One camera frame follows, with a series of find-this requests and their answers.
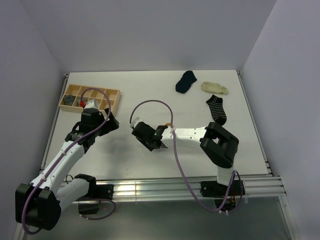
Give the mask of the light grey sock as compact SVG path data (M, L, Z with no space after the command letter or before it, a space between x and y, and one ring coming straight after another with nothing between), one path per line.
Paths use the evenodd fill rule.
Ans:
M87 104L87 101L88 101L88 98L83 98L81 99L80 97L77 97L73 103L73 106L74 107L81 107L81 101L84 102L84 105Z

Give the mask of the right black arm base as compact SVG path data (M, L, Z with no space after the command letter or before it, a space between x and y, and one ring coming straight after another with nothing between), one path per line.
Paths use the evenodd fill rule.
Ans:
M227 186L219 184L216 180L214 181L202 181L200 183L201 189L200 194L204 198L214 198L214 204L216 208L219 208L223 202L223 198L227 191ZM229 189L226 202L222 207L221 211L232 211L237 206L237 197L244 197L246 194L243 181L238 179L234 180Z

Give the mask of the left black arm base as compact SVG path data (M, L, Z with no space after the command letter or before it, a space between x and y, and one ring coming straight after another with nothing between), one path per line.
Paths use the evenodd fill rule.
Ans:
M91 195L78 199L78 213L85 216L96 215L101 209L103 202L112 205L110 214L113 213L116 210L116 203L113 202L113 194L113 184L98 184Z

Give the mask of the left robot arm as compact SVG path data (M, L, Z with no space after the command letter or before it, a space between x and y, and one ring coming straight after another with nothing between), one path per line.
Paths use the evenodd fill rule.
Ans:
M61 213L76 200L104 201L112 199L112 190L106 193L97 187L96 178L78 174L62 187L61 184L73 166L102 137L119 128L109 108L104 116L97 108L85 108L81 120L67 134L58 154L51 163L29 184L20 184L15 191L15 220L24 231L33 234L27 227L52 230Z

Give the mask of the dark grey sock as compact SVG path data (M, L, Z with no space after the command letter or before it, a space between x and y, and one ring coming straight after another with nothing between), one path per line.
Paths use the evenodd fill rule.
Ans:
M68 95L65 95L62 100L63 100L64 105L72 106L75 99L76 99L76 97L74 95L68 94Z

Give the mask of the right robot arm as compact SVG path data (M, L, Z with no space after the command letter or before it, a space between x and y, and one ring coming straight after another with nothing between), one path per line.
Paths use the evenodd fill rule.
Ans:
M239 140L216 122L198 128L175 128L159 125L156 129L136 118L130 125L131 134L149 151L177 146L200 148L217 166L216 189L222 195L229 194L233 188L232 174L234 158Z

